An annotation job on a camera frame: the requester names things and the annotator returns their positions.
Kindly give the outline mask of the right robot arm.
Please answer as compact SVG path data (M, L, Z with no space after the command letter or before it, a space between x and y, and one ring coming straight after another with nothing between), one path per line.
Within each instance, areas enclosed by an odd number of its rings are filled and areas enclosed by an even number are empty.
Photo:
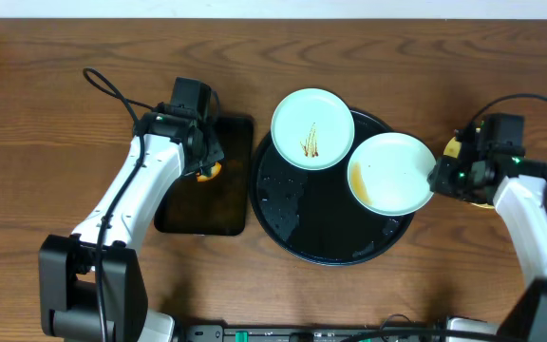
M427 181L437 194L493 206L509 231L526 290L495 337L547 341L547 164L509 155L442 156Z

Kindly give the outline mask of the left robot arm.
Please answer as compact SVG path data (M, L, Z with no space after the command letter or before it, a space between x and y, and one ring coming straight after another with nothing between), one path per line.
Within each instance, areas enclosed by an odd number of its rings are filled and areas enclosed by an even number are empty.
M65 341L172 340L174 319L148 307L138 254L171 185L223 157L212 123L145 114L99 203L70 235L50 235L39 250L44 334Z

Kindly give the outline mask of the green and yellow sponge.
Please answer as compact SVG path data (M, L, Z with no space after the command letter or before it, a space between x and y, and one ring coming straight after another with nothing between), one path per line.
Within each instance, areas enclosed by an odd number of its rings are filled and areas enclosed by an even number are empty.
M216 162L210 169L204 170L202 173L197 173L198 182L206 182L215 178L221 171L222 165Z

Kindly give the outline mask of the yellow plate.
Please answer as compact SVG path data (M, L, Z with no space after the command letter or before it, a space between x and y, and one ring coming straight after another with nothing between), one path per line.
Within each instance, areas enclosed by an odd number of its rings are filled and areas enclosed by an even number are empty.
M451 138L449 142L447 143L447 145L445 146L443 154L445 156L457 159L459 157L461 147L462 147L462 144L460 142L458 142L455 138ZM476 207L480 207L487 210L493 209L492 205L486 204L486 203L481 204L481 203L476 203L474 201L471 201L471 204Z

